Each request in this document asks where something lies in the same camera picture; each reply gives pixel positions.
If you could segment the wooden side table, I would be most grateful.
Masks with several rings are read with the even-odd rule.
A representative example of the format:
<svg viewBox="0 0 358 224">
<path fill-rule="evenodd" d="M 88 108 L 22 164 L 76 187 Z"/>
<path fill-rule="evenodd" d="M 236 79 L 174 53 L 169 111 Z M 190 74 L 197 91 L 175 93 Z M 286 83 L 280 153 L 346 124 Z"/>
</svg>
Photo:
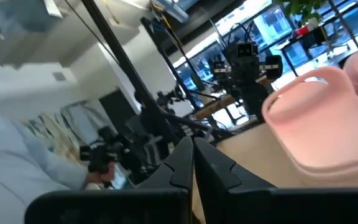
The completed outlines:
<svg viewBox="0 0 358 224">
<path fill-rule="evenodd" d="M 200 110 L 194 112 L 194 116 L 197 119 L 207 118 L 211 116 L 213 113 L 224 109 L 225 107 L 231 105 L 235 102 L 235 98 L 231 95 L 226 95 L 218 98 L 215 101 L 208 103 L 206 106 L 202 107 Z"/>
</svg>

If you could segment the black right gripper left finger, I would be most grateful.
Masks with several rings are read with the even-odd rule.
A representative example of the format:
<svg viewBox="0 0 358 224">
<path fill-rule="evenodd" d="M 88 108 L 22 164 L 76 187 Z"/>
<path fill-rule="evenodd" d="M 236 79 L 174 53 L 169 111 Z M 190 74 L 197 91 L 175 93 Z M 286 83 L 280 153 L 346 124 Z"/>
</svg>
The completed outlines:
<svg viewBox="0 0 358 224">
<path fill-rule="evenodd" d="M 24 224 L 192 224 L 193 142 L 184 137 L 135 189 L 64 190 L 35 199 Z"/>
</svg>

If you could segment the person's hand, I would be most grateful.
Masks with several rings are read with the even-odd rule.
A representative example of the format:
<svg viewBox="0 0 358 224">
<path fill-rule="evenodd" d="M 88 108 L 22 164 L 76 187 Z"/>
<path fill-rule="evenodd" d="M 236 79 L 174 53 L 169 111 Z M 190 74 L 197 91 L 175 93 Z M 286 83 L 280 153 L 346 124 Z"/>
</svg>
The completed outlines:
<svg viewBox="0 0 358 224">
<path fill-rule="evenodd" d="M 89 172 L 86 175 L 86 183 L 103 183 L 103 182 L 110 182 L 112 180 L 114 180 L 114 176 L 115 176 L 115 163 L 110 162 L 108 164 L 108 171 L 106 173 L 100 174 L 97 172 Z"/>
</svg>

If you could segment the black handheld device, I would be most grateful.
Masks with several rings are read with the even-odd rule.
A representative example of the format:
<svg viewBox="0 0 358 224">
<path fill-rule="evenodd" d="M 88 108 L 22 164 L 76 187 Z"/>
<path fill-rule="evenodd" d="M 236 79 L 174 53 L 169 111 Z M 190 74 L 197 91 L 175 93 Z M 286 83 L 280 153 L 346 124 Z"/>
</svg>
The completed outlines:
<svg viewBox="0 0 358 224">
<path fill-rule="evenodd" d="M 129 169 L 127 153 L 130 141 L 109 126 L 98 130 L 98 138 L 80 147 L 80 160 L 88 162 L 88 171 L 98 174 L 107 174 L 111 162 Z"/>
</svg>

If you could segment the black station frame post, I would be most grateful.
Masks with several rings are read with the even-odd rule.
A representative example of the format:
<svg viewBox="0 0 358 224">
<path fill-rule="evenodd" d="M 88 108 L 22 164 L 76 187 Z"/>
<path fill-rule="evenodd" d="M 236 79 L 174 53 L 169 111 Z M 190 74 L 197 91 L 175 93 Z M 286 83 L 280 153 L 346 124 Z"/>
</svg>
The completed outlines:
<svg viewBox="0 0 358 224">
<path fill-rule="evenodd" d="M 93 22 L 96 24 L 96 27 L 100 31 L 104 40 L 108 44 L 109 48 L 112 50 L 114 56 L 119 62 L 120 68 L 127 75 L 128 79 L 133 84 L 134 88 L 140 93 L 140 96 L 144 100 L 146 107 L 153 113 L 154 119 L 156 120 L 157 126 L 163 131 L 163 136 L 167 139 L 170 139 L 173 142 L 178 142 L 178 138 L 174 133 L 169 122 L 174 121 L 178 124 L 185 124 L 190 128 L 197 128 L 203 131 L 210 131 L 213 134 L 221 136 L 223 139 L 232 137 L 234 134 L 226 131 L 224 129 L 214 128 L 205 126 L 203 124 L 196 123 L 189 119 L 180 118 L 171 114 L 164 112 L 155 100 L 152 98 L 148 89 L 141 80 L 139 74 L 137 73 L 135 67 L 130 61 L 129 57 L 125 53 L 122 45 L 119 43 L 117 37 L 115 36 L 110 25 L 102 15 L 99 7 L 96 5 L 94 0 L 81 0 L 84 7 L 91 16 Z"/>
</svg>

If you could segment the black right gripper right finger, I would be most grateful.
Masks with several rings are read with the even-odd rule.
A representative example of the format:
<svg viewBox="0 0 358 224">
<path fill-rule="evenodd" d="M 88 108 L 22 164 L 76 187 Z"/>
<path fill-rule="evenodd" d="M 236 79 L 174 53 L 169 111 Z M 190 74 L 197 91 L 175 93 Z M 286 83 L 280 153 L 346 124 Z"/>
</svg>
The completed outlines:
<svg viewBox="0 0 358 224">
<path fill-rule="evenodd" d="M 358 188 L 278 188 L 195 138 L 207 224 L 358 224 Z"/>
</svg>

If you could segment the green leafy potted tree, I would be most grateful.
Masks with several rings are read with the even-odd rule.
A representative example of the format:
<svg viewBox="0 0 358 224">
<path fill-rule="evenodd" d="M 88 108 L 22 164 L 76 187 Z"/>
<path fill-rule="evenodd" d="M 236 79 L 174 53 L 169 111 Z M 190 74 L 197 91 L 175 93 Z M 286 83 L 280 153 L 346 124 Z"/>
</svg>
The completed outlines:
<svg viewBox="0 0 358 224">
<path fill-rule="evenodd" d="M 318 22 L 320 22 L 322 15 L 318 12 L 318 9 L 326 3 L 330 5 L 330 8 L 334 11 L 335 16 L 341 21 L 343 27 L 358 48 L 358 41 L 356 40 L 353 31 L 344 19 L 343 13 L 339 11 L 333 0 L 272 0 L 272 4 L 284 7 L 284 14 L 286 16 L 300 15 L 302 25 L 305 25 L 306 22 L 312 18 L 315 18 Z"/>
</svg>

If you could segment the red box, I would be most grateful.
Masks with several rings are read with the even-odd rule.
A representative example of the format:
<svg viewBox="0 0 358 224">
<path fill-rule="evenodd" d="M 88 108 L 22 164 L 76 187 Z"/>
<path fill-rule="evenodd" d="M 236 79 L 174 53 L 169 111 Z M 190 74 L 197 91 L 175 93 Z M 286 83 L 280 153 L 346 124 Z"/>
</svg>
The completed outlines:
<svg viewBox="0 0 358 224">
<path fill-rule="evenodd" d="M 309 33 L 309 28 L 307 26 L 303 26 L 297 30 L 295 30 L 295 37 L 299 38 Z"/>
</svg>

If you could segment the person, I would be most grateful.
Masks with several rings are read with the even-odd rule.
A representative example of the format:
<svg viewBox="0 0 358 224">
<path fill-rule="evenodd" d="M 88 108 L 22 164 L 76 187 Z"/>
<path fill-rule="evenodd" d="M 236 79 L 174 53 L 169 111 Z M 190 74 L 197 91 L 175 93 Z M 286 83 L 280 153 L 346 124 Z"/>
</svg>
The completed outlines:
<svg viewBox="0 0 358 224">
<path fill-rule="evenodd" d="M 0 224 L 24 224 L 37 197 L 82 190 L 87 169 L 58 157 L 21 123 L 0 115 Z"/>
</svg>

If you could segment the wooden shelf with black frame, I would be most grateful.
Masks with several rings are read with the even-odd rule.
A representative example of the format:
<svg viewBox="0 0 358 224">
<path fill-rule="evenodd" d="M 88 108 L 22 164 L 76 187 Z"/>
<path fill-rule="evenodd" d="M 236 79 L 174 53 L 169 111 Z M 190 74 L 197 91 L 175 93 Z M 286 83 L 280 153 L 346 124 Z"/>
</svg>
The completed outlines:
<svg viewBox="0 0 358 224">
<path fill-rule="evenodd" d="M 221 141 L 217 148 L 242 167 L 277 187 L 306 187 L 267 124 Z"/>
</svg>

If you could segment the black two-armed robot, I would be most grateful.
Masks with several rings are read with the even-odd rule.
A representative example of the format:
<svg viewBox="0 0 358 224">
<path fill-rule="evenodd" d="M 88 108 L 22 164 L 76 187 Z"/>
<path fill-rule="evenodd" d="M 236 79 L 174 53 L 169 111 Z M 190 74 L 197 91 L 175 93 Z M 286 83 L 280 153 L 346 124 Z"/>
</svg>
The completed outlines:
<svg viewBox="0 0 358 224">
<path fill-rule="evenodd" d="M 259 60 L 255 42 L 231 42 L 221 54 L 208 60 L 208 64 L 218 85 L 237 100 L 242 100 L 249 113 L 264 123 L 262 104 L 269 93 L 260 78 L 274 81 L 282 76 L 283 62 L 280 55 L 268 55 Z"/>
</svg>

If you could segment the black frame desk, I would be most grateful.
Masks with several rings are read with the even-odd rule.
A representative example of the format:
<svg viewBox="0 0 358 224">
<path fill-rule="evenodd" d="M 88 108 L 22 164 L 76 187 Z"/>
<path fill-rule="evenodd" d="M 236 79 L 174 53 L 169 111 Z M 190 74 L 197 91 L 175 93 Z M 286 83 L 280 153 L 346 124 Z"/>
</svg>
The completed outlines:
<svg viewBox="0 0 358 224">
<path fill-rule="evenodd" d="M 339 12 L 348 23 L 355 36 L 358 36 L 358 0 L 343 0 L 338 4 Z M 299 75 L 298 67 L 325 54 L 330 47 L 343 47 L 350 43 L 350 35 L 332 9 L 323 13 L 319 27 L 299 37 L 292 37 L 277 47 L 282 52 L 284 64 L 294 75 Z"/>
</svg>

